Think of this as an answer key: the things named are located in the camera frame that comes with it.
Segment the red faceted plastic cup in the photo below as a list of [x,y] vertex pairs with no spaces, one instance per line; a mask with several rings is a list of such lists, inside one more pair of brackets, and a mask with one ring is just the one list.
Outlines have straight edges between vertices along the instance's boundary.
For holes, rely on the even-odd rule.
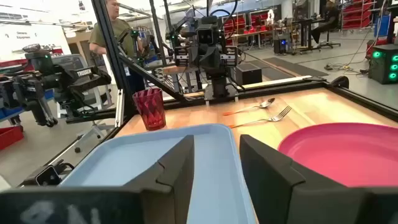
[[162,129],[166,125],[164,101],[160,88],[150,88],[133,94],[132,99],[148,131]]

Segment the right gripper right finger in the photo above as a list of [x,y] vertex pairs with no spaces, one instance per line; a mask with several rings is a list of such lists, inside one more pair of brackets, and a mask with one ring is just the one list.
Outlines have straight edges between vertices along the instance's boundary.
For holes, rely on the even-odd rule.
[[240,138],[246,185],[259,224],[359,224],[365,190],[325,177],[250,135]]

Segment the black computer with green lights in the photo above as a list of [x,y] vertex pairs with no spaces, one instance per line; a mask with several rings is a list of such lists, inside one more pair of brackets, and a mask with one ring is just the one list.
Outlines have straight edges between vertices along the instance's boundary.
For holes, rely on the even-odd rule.
[[382,85],[398,83],[398,45],[373,47],[368,77]]

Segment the red storage rack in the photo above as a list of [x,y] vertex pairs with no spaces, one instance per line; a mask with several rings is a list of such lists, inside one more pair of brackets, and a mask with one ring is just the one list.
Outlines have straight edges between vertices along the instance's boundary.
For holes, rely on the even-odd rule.
[[227,17],[224,16],[221,21],[224,22],[225,34],[230,35],[270,31],[273,27],[271,21],[276,22],[281,18],[281,9],[280,6],[277,6],[257,11],[237,12],[231,19],[227,20]]
[[362,29],[373,23],[373,9],[376,0],[348,0],[342,5],[341,28]]

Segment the black aluminium table frame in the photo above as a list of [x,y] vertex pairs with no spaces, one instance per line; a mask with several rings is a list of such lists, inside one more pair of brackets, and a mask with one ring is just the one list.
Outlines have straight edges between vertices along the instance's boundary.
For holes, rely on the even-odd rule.
[[[164,82],[151,74],[149,69],[141,67],[125,53],[121,46],[123,38],[114,36],[105,1],[91,0],[91,2],[94,7],[99,29],[103,33],[107,50],[106,56],[109,59],[111,69],[114,72],[116,84],[119,90],[124,90],[124,122],[120,128],[116,128],[115,125],[112,126],[109,134],[104,137],[100,137],[100,142],[105,142],[115,137],[115,135],[120,132],[127,122],[133,116],[138,114],[138,110],[132,100],[131,87],[129,86],[129,82],[126,77],[129,69],[139,74],[143,79],[149,80],[156,87],[170,95],[171,98],[166,100],[164,103],[164,108],[167,110],[199,106],[204,104],[209,105],[211,103],[223,103],[235,100],[234,98],[221,98],[207,103],[205,101],[205,92],[203,95],[185,96],[179,91],[175,91],[174,89],[170,88]],[[398,110],[351,91],[349,88],[332,87],[330,86],[329,82],[319,77],[300,77],[298,80],[285,80],[283,82],[277,81],[275,83],[268,82],[265,85],[261,84],[254,87],[244,87],[241,85],[238,88],[239,92],[237,100],[300,90],[309,90],[312,88],[325,88],[398,124]],[[90,114],[85,115],[82,120],[94,121],[96,119],[108,119],[115,117],[116,108],[111,108],[106,110],[92,111]]]

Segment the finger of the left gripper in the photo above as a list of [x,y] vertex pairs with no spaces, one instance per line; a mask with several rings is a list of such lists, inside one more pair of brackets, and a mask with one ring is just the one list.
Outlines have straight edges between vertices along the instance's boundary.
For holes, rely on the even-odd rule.
[[207,68],[216,69],[221,65],[221,54],[222,51],[218,47],[209,47],[207,50]]
[[207,46],[191,46],[189,48],[189,62],[191,67],[203,67],[206,64]]

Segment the black frame clamp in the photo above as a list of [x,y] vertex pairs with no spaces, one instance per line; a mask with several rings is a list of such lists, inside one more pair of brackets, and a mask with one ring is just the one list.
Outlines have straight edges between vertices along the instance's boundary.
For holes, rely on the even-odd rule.
[[330,82],[330,86],[349,88],[349,78],[346,76],[339,76]]

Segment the black box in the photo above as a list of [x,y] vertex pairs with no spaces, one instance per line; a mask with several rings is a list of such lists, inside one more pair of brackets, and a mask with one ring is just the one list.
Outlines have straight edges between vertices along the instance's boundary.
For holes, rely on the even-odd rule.
[[241,63],[235,67],[235,80],[239,85],[262,82],[262,69],[251,63]]

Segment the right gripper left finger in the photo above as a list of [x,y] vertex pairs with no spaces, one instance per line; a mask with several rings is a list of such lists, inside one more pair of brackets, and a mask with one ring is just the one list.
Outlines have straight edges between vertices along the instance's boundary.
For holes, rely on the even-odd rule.
[[128,224],[186,224],[195,170],[194,136],[187,135],[124,184]]

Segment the orange-handled metal spoon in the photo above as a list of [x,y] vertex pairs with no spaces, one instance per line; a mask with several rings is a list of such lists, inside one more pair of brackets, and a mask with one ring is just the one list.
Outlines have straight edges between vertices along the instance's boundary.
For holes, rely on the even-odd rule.
[[271,105],[274,101],[275,101],[275,98],[270,98],[270,99],[268,99],[266,101],[263,101],[259,105],[250,106],[250,107],[243,108],[243,109],[236,110],[236,111],[225,112],[222,115],[223,116],[229,116],[229,115],[232,115],[232,114],[240,113],[240,112],[243,112],[243,111],[246,111],[246,110],[255,109],[255,108],[264,109],[264,108],[267,108],[269,105]]

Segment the white sign board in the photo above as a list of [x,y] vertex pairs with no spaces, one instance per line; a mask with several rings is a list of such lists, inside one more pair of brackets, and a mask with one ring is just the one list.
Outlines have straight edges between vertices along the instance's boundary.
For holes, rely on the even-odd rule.
[[0,25],[0,62],[24,59],[25,52],[22,49],[31,44],[62,49],[63,54],[71,54],[60,26]]

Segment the orange-handled metal fork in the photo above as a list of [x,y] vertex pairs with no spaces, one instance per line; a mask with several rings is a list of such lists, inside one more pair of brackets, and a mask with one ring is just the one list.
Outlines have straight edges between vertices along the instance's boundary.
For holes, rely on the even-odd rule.
[[249,125],[249,124],[254,124],[254,123],[258,123],[261,121],[266,121],[266,122],[278,122],[280,120],[282,120],[285,116],[287,116],[287,114],[292,110],[291,106],[287,106],[285,107],[279,114],[270,117],[270,118],[264,118],[264,119],[258,119],[255,121],[250,121],[247,123],[243,123],[243,124],[233,124],[233,125],[229,125],[230,128],[238,128],[240,126],[245,126],[245,125]]

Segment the silver frame bracket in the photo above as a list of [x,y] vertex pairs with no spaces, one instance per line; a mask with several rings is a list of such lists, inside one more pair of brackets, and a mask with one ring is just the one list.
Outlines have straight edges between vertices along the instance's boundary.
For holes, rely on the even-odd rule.
[[118,90],[118,98],[116,101],[116,117],[115,127],[120,128],[124,122],[124,90]]

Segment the light blue plastic tray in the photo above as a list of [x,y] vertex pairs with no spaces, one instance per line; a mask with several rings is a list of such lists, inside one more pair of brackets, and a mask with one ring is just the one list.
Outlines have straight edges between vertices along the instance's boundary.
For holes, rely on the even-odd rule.
[[195,143],[187,224],[256,224],[232,130],[222,124],[130,134],[93,149],[62,187],[120,186],[146,170],[186,135]]

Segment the black floor mat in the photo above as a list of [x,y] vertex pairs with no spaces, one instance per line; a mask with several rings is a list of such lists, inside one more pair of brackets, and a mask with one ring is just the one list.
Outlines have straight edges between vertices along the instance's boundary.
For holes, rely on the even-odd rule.
[[282,80],[307,75],[312,77],[328,76],[328,74],[325,72],[288,62],[277,57],[265,58],[262,60],[252,60],[246,63],[255,65],[262,70],[263,81]]

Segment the person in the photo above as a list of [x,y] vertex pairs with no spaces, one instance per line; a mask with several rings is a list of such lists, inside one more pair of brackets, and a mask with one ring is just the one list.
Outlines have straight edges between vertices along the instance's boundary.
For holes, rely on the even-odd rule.
[[325,4],[325,21],[312,30],[313,47],[317,48],[319,46],[321,33],[338,27],[339,17],[340,13],[335,3],[332,0],[327,0]]
[[[126,29],[130,28],[131,26],[126,21],[119,19],[119,3],[117,2],[117,0],[104,1],[113,28],[113,33],[115,37],[119,37]],[[127,36],[124,38],[122,42],[123,50],[129,57],[135,59],[136,51],[133,45],[134,41],[131,36]],[[98,55],[107,54],[103,33],[100,31],[98,24],[95,24],[93,30],[91,31],[91,36],[89,39],[89,49],[91,52]],[[126,75],[126,77],[129,82],[129,86],[131,87],[132,93],[146,89],[144,79],[136,72],[129,69],[129,74]]]

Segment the red plastic bin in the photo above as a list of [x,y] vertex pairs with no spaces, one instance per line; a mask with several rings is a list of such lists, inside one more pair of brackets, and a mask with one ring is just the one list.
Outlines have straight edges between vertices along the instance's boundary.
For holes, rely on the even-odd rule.
[[24,138],[22,126],[0,128],[0,150]]

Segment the pink round plate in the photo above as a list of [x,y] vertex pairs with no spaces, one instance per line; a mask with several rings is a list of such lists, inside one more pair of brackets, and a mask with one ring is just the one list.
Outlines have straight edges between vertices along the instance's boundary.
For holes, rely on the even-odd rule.
[[398,187],[398,128],[327,123],[288,135],[278,151],[349,187]]

